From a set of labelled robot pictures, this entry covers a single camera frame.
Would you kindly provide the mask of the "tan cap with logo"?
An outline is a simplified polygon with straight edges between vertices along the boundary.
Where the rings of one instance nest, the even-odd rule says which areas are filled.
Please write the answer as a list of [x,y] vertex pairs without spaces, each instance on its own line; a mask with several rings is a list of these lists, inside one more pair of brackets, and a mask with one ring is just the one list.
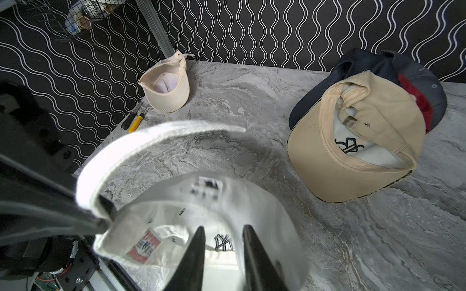
[[366,70],[324,92],[291,131],[287,150],[316,197],[346,202],[409,177],[425,131],[415,97]]

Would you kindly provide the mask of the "white cap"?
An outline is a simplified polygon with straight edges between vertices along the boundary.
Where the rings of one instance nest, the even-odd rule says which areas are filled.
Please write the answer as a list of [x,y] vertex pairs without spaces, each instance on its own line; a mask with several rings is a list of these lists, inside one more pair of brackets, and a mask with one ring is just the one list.
[[305,252],[291,218],[272,194],[245,179],[193,172],[155,183],[111,215],[101,202],[106,180],[125,161],[164,140],[205,132],[242,132],[210,121],[172,121],[123,136],[99,152],[82,170],[76,202],[110,226],[97,235],[94,251],[132,267],[159,267],[167,281],[181,281],[181,260],[200,230],[200,253],[207,291],[252,287],[244,244],[257,240],[254,262],[272,290],[300,290],[308,275]]

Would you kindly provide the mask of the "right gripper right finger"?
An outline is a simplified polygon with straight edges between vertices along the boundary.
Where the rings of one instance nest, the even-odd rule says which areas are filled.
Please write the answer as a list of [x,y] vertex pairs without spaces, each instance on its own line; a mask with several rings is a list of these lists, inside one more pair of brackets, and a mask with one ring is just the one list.
[[287,291],[254,228],[243,228],[245,291]]

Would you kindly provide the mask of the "cream cap with text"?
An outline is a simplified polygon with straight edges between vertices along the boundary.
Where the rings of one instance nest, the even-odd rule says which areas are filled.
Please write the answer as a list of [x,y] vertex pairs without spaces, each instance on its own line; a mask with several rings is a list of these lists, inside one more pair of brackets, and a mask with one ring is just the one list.
[[186,71],[186,57],[190,53],[176,51],[148,69],[138,83],[142,86],[148,103],[161,112],[171,113],[181,109],[188,101],[190,84]]

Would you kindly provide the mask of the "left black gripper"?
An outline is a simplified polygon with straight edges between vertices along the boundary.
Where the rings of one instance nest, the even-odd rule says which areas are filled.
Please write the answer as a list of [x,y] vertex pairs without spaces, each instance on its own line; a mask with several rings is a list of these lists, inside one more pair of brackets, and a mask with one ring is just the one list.
[[110,227],[75,201],[73,155],[30,89],[1,81],[1,245]]

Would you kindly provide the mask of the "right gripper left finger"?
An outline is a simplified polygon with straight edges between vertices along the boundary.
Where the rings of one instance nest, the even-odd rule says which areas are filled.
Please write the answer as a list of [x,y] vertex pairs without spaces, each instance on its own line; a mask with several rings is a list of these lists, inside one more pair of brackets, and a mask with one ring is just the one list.
[[205,265],[205,229],[196,230],[180,264],[164,291],[201,291]]

